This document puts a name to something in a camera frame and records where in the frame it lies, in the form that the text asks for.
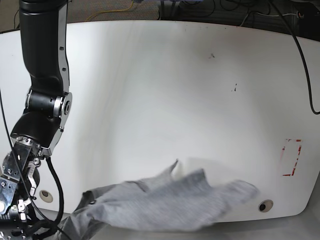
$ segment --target gray cloth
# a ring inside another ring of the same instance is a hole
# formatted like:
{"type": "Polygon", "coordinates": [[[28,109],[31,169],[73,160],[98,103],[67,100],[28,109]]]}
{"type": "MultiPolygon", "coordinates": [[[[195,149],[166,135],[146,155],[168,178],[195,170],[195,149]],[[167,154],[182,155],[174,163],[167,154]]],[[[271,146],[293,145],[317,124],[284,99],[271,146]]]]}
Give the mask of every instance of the gray cloth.
{"type": "MultiPolygon", "coordinates": [[[[73,240],[88,240],[106,224],[138,231],[195,231],[258,194],[241,180],[211,187],[202,169],[174,181],[177,163],[152,178],[85,192],[60,227],[73,240]]],[[[67,240],[60,232],[51,239],[67,240]]]]}

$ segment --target white table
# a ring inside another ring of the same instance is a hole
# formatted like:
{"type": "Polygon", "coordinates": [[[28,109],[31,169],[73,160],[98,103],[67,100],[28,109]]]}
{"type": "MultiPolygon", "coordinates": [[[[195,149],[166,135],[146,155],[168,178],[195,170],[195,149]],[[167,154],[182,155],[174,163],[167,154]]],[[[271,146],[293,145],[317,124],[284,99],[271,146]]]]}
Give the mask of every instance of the white table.
{"type": "MultiPolygon", "coordinates": [[[[299,40],[319,110],[320,43],[299,40]]],[[[67,26],[66,51],[73,103],[52,161],[67,213],[83,191],[154,176],[175,159],[175,176],[204,168],[213,186],[242,179],[259,188],[256,199],[221,221],[292,216],[306,207],[320,171],[320,116],[311,112],[291,36],[209,23],[90,22],[67,26]],[[299,145],[294,176],[283,176],[292,173],[299,145]],[[268,199],[271,211],[259,212],[268,199]]],[[[1,34],[9,130],[30,84],[20,33],[1,34]]],[[[0,156],[10,150],[7,141],[0,127],[0,156]]],[[[54,201],[38,197],[36,204],[57,210],[45,162],[40,177],[38,192],[54,201]]]]}

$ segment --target floor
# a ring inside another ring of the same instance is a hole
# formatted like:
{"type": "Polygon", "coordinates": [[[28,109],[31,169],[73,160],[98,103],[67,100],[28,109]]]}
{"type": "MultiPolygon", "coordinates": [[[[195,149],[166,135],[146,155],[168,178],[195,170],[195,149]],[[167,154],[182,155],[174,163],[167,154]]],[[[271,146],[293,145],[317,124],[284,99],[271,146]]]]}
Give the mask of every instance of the floor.
{"type": "MultiPolygon", "coordinates": [[[[95,12],[104,10],[126,9],[130,0],[69,0],[68,23],[84,22],[95,12]]],[[[11,30],[19,24],[19,0],[0,0],[0,32],[11,30]]],[[[158,3],[156,1],[143,1],[135,3],[127,12],[105,13],[97,16],[94,21],[112,20],[157,20],[159,17],[158,3]]]]}

